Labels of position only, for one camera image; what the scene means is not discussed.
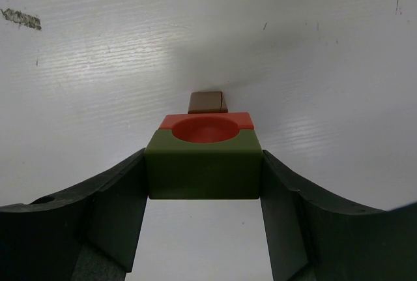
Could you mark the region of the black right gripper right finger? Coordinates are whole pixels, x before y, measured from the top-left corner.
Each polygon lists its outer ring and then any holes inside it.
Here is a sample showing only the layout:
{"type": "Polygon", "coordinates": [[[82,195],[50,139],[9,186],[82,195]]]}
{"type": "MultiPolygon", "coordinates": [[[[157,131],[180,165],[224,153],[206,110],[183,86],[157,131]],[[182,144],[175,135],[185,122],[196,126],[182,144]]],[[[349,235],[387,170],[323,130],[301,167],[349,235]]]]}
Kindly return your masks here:
{"type": "Polygon", "coordinates": [[[342,198],[265,152],[261,208],[275,280],[415,280],[416,204],[342,198]]]}

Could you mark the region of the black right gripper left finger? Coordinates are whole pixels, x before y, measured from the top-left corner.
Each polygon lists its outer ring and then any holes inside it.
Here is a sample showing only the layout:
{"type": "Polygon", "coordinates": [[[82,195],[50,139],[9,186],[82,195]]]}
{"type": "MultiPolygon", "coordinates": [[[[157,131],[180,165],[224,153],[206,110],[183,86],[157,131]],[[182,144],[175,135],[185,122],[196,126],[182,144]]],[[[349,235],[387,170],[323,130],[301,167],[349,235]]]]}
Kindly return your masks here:
{"type": "Polygon", "coordinates": [[[2,280],[124,280],[148,198],[144,152],[30,204],[1,208],[2,280]]]}

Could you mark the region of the green arch wood block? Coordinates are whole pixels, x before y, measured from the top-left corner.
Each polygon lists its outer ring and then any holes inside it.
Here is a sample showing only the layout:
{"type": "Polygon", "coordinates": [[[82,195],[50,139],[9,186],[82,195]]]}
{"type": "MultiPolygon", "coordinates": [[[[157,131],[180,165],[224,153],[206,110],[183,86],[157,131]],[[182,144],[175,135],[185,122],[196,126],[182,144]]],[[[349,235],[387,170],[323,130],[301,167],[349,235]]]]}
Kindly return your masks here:
{"type": "Polygon", "coordinates": [[[256,200],[263,151],[254,130],[216,143],[192,143],[157,130],[144,151],[154,200],[256,200]]]}

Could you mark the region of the red wood block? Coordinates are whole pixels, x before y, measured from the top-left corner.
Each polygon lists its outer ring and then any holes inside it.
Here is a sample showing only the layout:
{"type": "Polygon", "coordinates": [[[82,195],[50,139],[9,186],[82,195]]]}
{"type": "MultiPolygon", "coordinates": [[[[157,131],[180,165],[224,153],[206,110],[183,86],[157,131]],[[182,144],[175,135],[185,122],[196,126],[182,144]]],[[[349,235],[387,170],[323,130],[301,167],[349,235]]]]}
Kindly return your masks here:
{"type": "Polygon", "coordinates": [[[170,130],[175,138],[191,143],[217,143],[236,137],[241,130],[254,130],[247,112],[195,113],[165,116],[160,130],[170,130]]]}

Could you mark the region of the brown wood block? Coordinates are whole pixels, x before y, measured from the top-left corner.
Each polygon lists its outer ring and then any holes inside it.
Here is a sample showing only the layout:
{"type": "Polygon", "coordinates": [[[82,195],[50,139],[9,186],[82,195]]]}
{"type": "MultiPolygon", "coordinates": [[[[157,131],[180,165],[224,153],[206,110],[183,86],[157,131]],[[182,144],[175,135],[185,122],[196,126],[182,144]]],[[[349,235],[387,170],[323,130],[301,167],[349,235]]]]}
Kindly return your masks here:
{"type": "Polygon", "coordinates": [[[227,112],[228,107],[222,91],[200,91],[190,95],[188,114],[227,112]]]}

